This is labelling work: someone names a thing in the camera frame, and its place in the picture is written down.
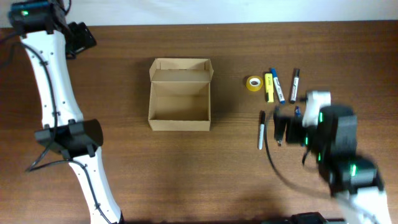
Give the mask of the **yellow highlighter marker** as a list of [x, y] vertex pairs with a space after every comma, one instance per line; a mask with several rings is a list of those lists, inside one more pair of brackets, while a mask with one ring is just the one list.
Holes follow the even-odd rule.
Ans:
[[274, 87], [273, 87], [273, 78], [271, 73], [264, 74], [264, 82], [266, 89], [266, 101], [268, 103], [274, 102]]

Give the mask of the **yellow tape roll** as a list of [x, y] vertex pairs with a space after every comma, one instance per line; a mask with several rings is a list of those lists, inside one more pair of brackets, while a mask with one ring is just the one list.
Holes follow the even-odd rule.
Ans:
[[264, 82], [260, 76], [250, 76], [246, 80], [246, 88], [253, 92], [259, 91], [263, 84]]

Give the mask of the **brown cardboard box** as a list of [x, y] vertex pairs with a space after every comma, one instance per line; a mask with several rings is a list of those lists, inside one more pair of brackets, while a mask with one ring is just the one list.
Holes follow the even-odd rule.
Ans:
[[209, 131], [211, 60], [157, 58], [149, 69], [148, 122], [153, 131]]

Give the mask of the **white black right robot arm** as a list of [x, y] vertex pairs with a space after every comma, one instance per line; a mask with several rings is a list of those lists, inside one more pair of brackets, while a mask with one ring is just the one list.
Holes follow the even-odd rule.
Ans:
[[316, 124], [306, 127], [303, 118], [273, 112], [274, 137], [306, 147], [317, 159], [318, 172], [328, 184], [347, 223], [391, 223], [387, 193], [377, 165], [357, 153], [358, 120], [345, 105], [322, 107]]

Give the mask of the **grey black permanent marker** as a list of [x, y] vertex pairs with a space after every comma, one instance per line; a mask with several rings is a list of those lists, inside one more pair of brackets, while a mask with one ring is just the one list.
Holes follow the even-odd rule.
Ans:
[[263, 148], [265, 120], [266, 120], [266, 113], [265, 113], [265, 111], [261, 111], [261, 119], [260, 119], [260, 125], [259, 125], [259, 141], [258, 141], [258, 149], [259, 150], [262, 150], [262, 148]]

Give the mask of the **blue whiteboard marker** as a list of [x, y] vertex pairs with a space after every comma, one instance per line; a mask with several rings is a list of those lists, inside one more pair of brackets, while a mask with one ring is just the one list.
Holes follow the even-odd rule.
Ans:
[[285, 98], [284, 98], [284, 94], [283, 94], [283, 91], [282, 91], [282, 87], [280, 85], [279, 78], [277, 76], [276, 69], [271, 68], [271, 74], [272, 74], [272, 78], [273, 78], [273, 81], [274, 81], [274, 86], [275, 86], [275, 90], [277, 92], [277, 96], [278, 96], [279, 102], [280, 102], [280, 104], [284, 105], [285, 104]]

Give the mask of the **black ballpoint pen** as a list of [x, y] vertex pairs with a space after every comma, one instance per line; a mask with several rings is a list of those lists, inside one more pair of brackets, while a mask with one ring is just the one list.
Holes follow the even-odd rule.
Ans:
[[279, 118], [279, 110], [278, 106], [274, 109], [273, 120], [274, 120], [274, 139], [277, 141], [277, 145], [281, 146], [282, 137], [280, 136], [280, 118]]

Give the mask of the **black whiteboard marker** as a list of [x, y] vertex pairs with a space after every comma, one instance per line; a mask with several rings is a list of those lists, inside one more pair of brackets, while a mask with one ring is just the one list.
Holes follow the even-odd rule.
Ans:
[[293, 75], [293, 82], [292, 82], [292, 91], [290, 95], [290, 102], [295, 103], [297, 99], [297, 90], [298, 90], [298, 85], [299, 85], [299, 76], [300, 76], [300, 69], [295, 68], [294, 69], [294, 75]]

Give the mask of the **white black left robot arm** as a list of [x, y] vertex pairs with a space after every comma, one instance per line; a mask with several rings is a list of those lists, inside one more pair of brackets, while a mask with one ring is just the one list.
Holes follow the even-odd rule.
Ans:
[[84, 22], [67, 22], [63, 1], [20, 1], [8, 19], [29, 56], [39, 91], [42, 129], [34, 133], [44, 147], [26, 169], [33, 172], [68, 164], [83, 191], [91, 223], [124, 223], [109, 187], [102, 160], [103, 131], [97, 119], [86, 120], [75, 99], [67, 60], [94, 46]]

